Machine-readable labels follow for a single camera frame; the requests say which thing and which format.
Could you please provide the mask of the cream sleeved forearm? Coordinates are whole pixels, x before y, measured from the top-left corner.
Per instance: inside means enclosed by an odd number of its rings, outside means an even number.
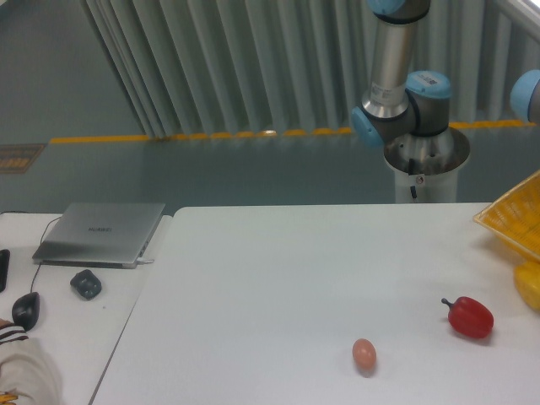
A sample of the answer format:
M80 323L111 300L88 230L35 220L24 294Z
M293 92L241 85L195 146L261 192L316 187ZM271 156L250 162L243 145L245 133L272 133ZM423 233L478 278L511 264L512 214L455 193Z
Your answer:
M40 345L1 320L1 404L60 404L56 376Z

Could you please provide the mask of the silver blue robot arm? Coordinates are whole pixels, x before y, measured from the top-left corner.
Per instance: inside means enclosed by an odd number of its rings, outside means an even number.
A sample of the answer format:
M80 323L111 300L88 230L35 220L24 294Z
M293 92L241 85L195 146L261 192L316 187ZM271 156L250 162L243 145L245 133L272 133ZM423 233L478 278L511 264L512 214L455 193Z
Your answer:
M370 86L353 108L353 130L370 146L407 133L437 136L449 127L451 85L433 71L408 73L419 21L431 1L367 1L377 18ZM500 11L539 42L539 1L495 1ZM539 70L524 73L510 92L523 121L539 125Z

